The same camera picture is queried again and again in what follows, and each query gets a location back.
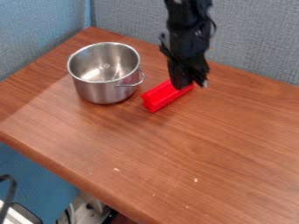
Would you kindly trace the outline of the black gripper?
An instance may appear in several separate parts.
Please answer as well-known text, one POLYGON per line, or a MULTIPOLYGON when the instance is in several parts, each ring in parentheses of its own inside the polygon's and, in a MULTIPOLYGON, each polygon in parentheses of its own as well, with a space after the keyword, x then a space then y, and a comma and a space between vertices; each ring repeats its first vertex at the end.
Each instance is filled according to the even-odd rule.
POLYGON ((172 86, 181 90, 192 84, 201 88, 209 85, 209 66, 205 52, 211 46, 213 24, 188 26, 167 25, 168 31, 159 36, 160 51, 167 57, 172 86))

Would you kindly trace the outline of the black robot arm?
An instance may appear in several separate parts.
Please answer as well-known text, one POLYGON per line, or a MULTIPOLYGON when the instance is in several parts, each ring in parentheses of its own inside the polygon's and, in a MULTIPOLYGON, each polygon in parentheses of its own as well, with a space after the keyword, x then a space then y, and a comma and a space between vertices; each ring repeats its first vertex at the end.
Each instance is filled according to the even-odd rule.
POLYGON ((211 19, 212 0, 163 0, 168 12, 167 32, 159 36, 167 57, 172 86, 181 90, 192 83, 208 85, 209 65, 205 52, 217 29, 211 19))

